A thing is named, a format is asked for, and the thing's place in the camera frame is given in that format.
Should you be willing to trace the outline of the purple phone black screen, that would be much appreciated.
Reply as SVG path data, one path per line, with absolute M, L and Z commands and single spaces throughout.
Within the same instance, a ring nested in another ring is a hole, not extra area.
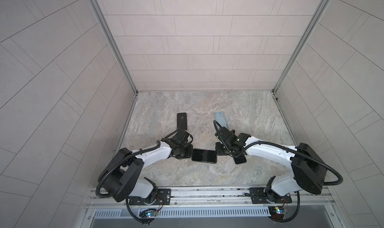
M 187 113 L 177 113 L 177 128 L 185 131 L 188 129 Z

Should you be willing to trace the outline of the light blue phone case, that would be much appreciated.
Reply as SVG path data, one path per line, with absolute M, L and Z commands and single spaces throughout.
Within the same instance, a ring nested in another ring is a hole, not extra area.
M 221 127 L 228 128 L 228 123 L 223 111 L 215 112 L 214 119 L 219 123 Z

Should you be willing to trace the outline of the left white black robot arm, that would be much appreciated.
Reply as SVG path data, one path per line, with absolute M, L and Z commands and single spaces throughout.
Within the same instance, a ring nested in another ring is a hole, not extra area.
M 168 134 L 145 149 L 120 149 L 98 178 L 98 198 L 141 199 L 147 204 L 157 199 L 158 186 L 148 178 L 140 179 L 144 168 L 168 158 L 189 159 L 193 154 L 193 136 L 183 129 Z

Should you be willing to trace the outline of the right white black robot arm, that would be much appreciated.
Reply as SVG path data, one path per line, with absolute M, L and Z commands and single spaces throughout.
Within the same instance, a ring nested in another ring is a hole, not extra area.
M 322 193 L 326 185 L 325 176 L 330 167 L 307 144 L 283 146 L 260 140 L 249 134 L 229 131 L 226 127 L 215 128 L 215 136 L 220 141 L 220 148 L 225 155 L 242 160 L 246 155 L 256 156 L 279 163 L 288 168 L 280 176 L 272 176 L 262 196 L 272 203 L 297 191 L 306 191 L 313 195 Z

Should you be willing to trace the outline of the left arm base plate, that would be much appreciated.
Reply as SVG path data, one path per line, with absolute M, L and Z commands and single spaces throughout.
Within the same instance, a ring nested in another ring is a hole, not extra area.
M 129 197 L 130 206 L 169 205 L 171 189 L 155 189 L 147 198 Z

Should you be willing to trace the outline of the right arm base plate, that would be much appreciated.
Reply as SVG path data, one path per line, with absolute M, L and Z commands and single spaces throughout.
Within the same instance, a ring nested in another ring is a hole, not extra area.
M 279 196 L 272 190 L 265 191 L 265 188 L 250 188 L 248 193 L 245 193 L 246 197 L 250 197 L 253 204 L 283 204 L 292 203 L 290 195 Z

